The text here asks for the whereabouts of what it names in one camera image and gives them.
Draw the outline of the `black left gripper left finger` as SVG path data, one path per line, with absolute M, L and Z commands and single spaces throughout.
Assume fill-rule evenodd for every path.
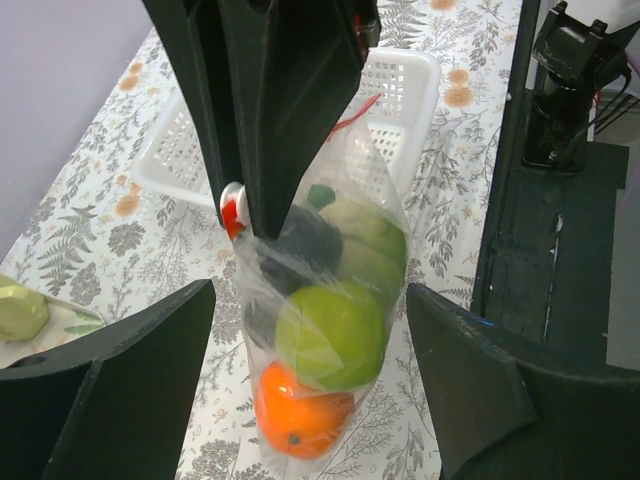
M 196 280 L 3 368 L 2 478 L 174 478 L 215 302 Z

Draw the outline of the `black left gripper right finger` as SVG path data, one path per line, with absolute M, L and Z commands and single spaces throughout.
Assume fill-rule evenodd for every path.
M 407 318 L 444 479 L 635 479 L 639 374 L 494 325 L 430 288 Z

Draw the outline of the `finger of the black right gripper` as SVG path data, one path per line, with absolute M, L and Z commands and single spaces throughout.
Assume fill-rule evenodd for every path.
M 280 235 L 375 45 L 372 1 L 220 1 L 229 82 L 214 109 L 220 186 L 246 189 L 254 234 Z
M 243 181 L 222 16 L 216 1 L 144 0 L 192 120 L 213 190 Z

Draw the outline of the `fake dark purple plum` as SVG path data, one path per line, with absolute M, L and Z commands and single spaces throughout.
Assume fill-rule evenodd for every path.
M 277 240 L 262 241 L 257 248 L 262 277 L 280 294 L 333 274 L 341 260 L 343 237 L 318 212 L 293 205 Z

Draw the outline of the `clear zip top bag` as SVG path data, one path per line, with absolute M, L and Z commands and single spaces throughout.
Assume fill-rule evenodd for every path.
M 407 220 L 369 123 L 376 103 L 333 128 L 276 239 L 254 233 L 244 185 L 220 197 L 258 443 L 283 479 L 318 470 L 342 439 L 380 374 L 405 285 Z

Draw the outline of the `fake green cucumber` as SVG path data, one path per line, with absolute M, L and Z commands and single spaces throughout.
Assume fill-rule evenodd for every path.
M 317 210 L 330 205 L 335 199 L 335 191 L 330 186 L 319 183 L 311 185 L 306 197 L 307 203 Z

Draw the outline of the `fake orange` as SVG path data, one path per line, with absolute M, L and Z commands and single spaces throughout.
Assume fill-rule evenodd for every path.
M 254 389 L 257 425 L 277 452 L 302 460 L 327 453 L 355 410 L 349 392 L 322 393 L 298 383 L 279 362 L 270 363 Z

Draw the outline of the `fake green cabbage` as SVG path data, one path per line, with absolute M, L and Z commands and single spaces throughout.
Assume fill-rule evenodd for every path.
M 405 282 L 405 232 L 375 206 L 348 198 L 325 206 L 320 216 L 342 235 L 336 277 L 364 285 L 383 308 L 392 309 Z

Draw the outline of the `floral serving tray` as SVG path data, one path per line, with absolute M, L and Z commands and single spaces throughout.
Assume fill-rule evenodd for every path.
M 1 348 L 31 348 L 33 350 L 58 346 L 70 340 L 95 332 L 106 325 L 96 312 L 57 299 L 46 299 L 50 318 L 42 330 L 27 341 L 4 341 Z

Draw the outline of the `white plastic basket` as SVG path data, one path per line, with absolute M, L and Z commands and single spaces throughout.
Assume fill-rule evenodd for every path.
M 360 87 L 345 111 L 354 115 L 365 100 L 374 145 L 386 160 L 398 195 L 404 198 L 420 163 L 439 99 L 441 67 L 433 56 L 378 47 L 369 53 Z M 212 209 L 198 135 L 180 89 L 175 89 L 143 138 L 131 177 L 140 187 Z

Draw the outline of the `pale yellow mug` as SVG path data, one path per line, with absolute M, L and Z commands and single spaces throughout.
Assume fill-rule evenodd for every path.
M 42 330 L 49 318 L 48 304 L 43 295 L 1 275 L 2 340 L 30 340 Z

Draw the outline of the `floral tablecloth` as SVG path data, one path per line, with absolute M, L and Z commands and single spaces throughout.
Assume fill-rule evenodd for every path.
M 468 306 L 479 258 L 522 5 L 383 1 L 381 42 L 436 57 L 439 100 L 405 199 L 409 278 Z M 176 81 L 155 33 L 131 60 L 2 269 L 96 311 L 106 324 L 195 278 L 217 293 L 211 337 L 176 475 L 271 479 L 257 443 L 230 243 L 206 208 L 130 174 Z

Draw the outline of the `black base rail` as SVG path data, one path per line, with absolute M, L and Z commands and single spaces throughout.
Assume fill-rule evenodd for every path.
M 471 309 L 583 360 L 607 354 L 616 203 L 629 151 L 591 131 L 620 111 L 635 1 L 527 1 L 480 248 Z

